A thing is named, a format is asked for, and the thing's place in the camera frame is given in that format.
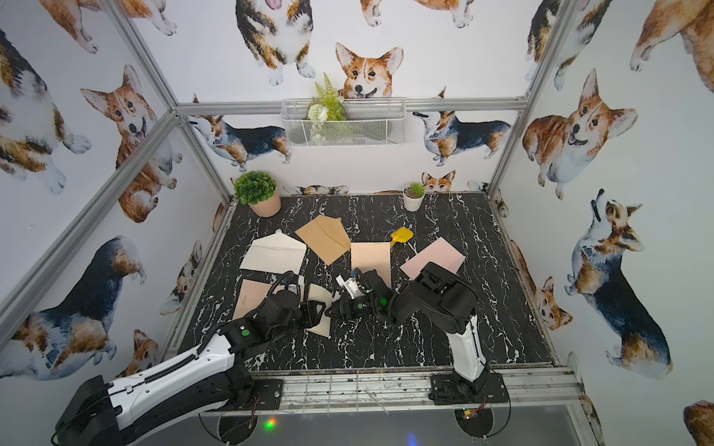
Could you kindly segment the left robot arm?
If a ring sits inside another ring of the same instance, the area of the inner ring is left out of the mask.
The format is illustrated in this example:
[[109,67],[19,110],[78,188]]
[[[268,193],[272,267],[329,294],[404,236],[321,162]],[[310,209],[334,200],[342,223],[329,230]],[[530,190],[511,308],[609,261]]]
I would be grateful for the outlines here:
[[133,445],[190,416],[277,405],[280,382],[254,380],[245,363],[272,343],[320,323],[327,305],[271,291],[244,317],[214,325],[202,343],[152,369],[83,383],[59,418],[54,445]]

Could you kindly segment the cream letter paper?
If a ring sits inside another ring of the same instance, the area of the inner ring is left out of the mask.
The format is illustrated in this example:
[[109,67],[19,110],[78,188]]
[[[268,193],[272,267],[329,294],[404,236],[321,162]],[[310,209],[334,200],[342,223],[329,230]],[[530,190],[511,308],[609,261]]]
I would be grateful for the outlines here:
[[321,316],[319,323],[308,329],[308,332],[326,339],[331,338],[331,318],[327,316],[327,311],[332,306],[333,294],[322,286],[311,284],[308,290],[308,301],[320,302],[317,309]]
[[388,288],[392,287],[389,243],[352,243],[351,268],[367,273],[374,269]]

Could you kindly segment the pink envelope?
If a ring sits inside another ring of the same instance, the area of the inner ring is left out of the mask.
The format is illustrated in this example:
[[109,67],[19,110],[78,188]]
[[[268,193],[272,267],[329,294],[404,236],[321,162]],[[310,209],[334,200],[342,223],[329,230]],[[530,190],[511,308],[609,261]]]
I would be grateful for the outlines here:
[[414,258],[411,258],[401,265],[403,271],[410,280],[414,280],[420,271],[430,262],[456,274],[462,266],[466,256],[457,251],[444,238],[439,238],[431,243],[424,250],[420,251]]

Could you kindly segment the white envelope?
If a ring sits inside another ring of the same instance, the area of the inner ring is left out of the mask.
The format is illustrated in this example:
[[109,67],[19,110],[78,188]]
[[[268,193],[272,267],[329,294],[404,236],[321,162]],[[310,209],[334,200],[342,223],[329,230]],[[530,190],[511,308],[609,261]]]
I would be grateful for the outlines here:
[[299,273],[307,245],[286,235],[281,230],[255,239],[240,265],[240,269],[283,274]]

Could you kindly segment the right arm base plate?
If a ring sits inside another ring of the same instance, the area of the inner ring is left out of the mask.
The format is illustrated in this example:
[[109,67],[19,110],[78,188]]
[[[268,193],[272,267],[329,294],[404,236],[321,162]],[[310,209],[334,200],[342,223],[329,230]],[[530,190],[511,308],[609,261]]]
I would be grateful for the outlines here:
[[429,399],[435,405],[507,403],[509,392],[498,373],[483,372],[474,382],[451,373],[431,376]]

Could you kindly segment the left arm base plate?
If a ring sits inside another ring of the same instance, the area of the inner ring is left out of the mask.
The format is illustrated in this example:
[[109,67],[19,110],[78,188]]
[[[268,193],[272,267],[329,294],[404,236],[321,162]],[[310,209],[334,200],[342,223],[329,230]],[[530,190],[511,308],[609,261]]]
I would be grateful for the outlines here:
[[242,386],[232,408],[237,411],[277,410],[284,390],[283,379],[260,379]]

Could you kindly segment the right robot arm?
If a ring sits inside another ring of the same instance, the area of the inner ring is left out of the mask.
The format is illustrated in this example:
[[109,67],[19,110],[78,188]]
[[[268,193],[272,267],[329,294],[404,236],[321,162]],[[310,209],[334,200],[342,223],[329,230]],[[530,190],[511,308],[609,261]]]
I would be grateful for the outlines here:
[[416,279],[393,291],[372,269],[337,278],[347,292],[325,315],[336,321],[374,317],[387,325],[405,323],[420,312],[441,329],[452,351],[454,374],[430,394],[436,404],[473,403],[487,381],[488,362],[478,335],[477,295],[455,273],[429,262]]

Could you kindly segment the brown kraft envelope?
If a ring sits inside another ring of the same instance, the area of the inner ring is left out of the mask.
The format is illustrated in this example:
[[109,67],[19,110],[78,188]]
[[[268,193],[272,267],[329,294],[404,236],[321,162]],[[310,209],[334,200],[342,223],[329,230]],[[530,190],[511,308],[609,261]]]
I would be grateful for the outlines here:
[[351,240],[342,221],[335,217],[318,216],[296,230],[296,234],[327,265],[351,250]]

